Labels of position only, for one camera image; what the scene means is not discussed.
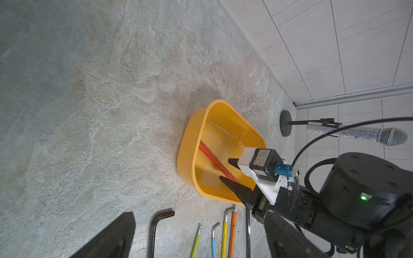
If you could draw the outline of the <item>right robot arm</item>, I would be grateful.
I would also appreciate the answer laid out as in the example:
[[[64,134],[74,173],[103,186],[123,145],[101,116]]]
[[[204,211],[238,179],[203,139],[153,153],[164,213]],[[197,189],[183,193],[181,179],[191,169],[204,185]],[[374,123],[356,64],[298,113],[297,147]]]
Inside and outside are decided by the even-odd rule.
[[[316,163],[300,181],[293,164],[270,148],[247,147],[229,164],[254,189],[221,176],[263,224],[274,258],[409,255],[413,173],[370,154],[349,152]]]

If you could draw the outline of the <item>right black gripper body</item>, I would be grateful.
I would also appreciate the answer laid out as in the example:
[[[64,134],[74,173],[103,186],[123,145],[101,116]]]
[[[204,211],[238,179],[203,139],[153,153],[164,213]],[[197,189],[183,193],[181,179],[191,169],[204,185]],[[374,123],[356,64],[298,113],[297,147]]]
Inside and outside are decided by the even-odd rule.
[[[276,202],[272,205],[262,191],[256,186],[246,189],[246,206],[252,217],[263,224],[267,232],[275,231],[277,224],[283,220],[291,222],[310,232],[323,231],[323,205],[317,195],[300,186],[295,205],[290,191],[280,188]]]

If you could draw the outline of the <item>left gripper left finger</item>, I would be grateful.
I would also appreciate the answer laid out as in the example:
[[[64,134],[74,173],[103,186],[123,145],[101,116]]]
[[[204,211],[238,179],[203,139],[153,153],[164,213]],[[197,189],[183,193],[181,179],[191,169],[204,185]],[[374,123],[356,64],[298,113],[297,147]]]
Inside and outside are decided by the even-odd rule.
[[[135,229],[136,221],[133,212],[124,212],[72,257],[127,258],[131,250]]]

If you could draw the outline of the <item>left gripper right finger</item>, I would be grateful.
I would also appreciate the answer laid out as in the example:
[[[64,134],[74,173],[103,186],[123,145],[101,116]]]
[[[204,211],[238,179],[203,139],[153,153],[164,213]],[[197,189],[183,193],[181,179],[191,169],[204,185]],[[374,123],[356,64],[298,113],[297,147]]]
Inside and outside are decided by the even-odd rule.
[[[277,213],[267,213],[264,228],[272,258],[328,258]]]

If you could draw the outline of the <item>orange hex key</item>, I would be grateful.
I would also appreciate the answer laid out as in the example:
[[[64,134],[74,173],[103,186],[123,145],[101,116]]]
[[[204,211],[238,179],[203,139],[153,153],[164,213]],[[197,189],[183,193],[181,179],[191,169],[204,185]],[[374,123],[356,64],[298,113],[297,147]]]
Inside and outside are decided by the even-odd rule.
[[[228,258],[234,258],[234,246],[236,241],[236,227],[237,227],[237,206],[233,206],[232,218],[231,218],[231,231],[230,231],[230,243],[229,243],[229,255]]]

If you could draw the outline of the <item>green hex key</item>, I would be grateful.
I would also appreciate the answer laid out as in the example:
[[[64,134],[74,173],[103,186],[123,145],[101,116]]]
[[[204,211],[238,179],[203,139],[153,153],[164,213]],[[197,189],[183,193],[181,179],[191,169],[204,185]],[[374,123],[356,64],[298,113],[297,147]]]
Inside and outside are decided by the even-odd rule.
[[[199,223],[198,227],[197,227],[197,232],[196,232],[196,235],[195,235],[193,247],[192,247],[192,250],[191,250],[191,256],[190,256],[191,258],[196,258],[197,250],[198,250],[199,243],[200,243],[201,230],[202,230],[202,225]]]

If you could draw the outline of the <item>red hex key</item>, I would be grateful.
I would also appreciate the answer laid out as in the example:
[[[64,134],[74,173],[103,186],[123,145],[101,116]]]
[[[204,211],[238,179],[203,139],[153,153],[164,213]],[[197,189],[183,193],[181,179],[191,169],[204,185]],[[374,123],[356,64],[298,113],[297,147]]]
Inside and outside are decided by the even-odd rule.
[[[199,144],[199,150],[230,180],[238,182],[237,179],[229,172],[229,170],[215,157],[209,148],[201,141]]]

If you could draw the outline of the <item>black hex key left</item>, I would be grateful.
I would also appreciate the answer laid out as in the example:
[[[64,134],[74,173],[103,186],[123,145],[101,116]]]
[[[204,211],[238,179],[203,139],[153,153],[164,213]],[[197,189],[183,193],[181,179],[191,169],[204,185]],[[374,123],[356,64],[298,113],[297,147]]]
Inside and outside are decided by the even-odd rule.
[[[154,249],[155,249],[155,241],[156,241],[156,229],[157,224],[166,218],[171,218],[175,216],[175,211],[172,208],[167,208],[164,210],[160,210],[154,214],[152,217],[150,226],[149,226],[149,237],[148,237],[148,249],[147,249],[147,257],[154,258]]]

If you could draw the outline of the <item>yellow hex key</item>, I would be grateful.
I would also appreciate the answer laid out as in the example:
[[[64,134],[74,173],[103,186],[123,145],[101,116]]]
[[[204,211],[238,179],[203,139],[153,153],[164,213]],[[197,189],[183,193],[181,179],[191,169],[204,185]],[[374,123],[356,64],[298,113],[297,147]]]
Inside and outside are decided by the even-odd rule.
[[[227,238],[228,238],[228,220],[229,214],[234,212],[235,206],[229,207],[224,212],[224,221],[223,221],[223,232],[222,232],[222,250],[221,258],[225,258],[227,252]]]

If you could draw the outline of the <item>glitter microphone on stand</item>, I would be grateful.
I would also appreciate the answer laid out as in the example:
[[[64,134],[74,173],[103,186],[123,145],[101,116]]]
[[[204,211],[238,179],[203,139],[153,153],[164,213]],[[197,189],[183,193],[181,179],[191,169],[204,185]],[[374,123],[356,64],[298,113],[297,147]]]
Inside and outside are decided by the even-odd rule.
[[[346,126],[342,123],[335,122],[333,118],[293,121],[289,111],[282,111],[280,115],[280,130],[284,137],[291,134],[294,125],[304,125],[307,132],[332,137],[371,141],[381,143],[388,147],[403,145],[408,140],[408,134],[396,127],[380,129],[369,127],[367,123],[363,126]]]

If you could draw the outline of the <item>blue hex key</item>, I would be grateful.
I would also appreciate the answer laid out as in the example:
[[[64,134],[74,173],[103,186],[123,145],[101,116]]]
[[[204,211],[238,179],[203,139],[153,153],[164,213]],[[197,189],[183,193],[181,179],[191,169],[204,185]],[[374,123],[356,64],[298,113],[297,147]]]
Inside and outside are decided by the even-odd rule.
[[[212,226],[211,229],[211,257],[216,258],[216,240],[215,240],[215,231],[220,226],[220,222]]]

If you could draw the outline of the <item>yellow plastic storage box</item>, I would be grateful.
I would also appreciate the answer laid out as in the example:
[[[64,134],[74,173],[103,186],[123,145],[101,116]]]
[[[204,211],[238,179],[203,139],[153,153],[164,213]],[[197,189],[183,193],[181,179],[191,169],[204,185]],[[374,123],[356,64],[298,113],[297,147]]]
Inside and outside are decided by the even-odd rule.
[[[228,159],[240,158],[246,147],[265,148],[263,136],[224,100],[215,100],[195,112],[183,135],[176,163],[179,177],[203,197],[242,205],[220,181],[223,173],[199,149],[200,143],[206,145],[240,184],[253,189],[255,182],[231,166]]]

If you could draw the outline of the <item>long black hex key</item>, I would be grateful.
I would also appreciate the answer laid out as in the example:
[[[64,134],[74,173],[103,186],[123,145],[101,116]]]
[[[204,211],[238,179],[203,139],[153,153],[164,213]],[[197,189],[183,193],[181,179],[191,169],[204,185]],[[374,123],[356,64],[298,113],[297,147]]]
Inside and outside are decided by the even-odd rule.
[[[245,209],[245,225],[246,225],[246,257],[251,258],[251,214],[248,208]]]

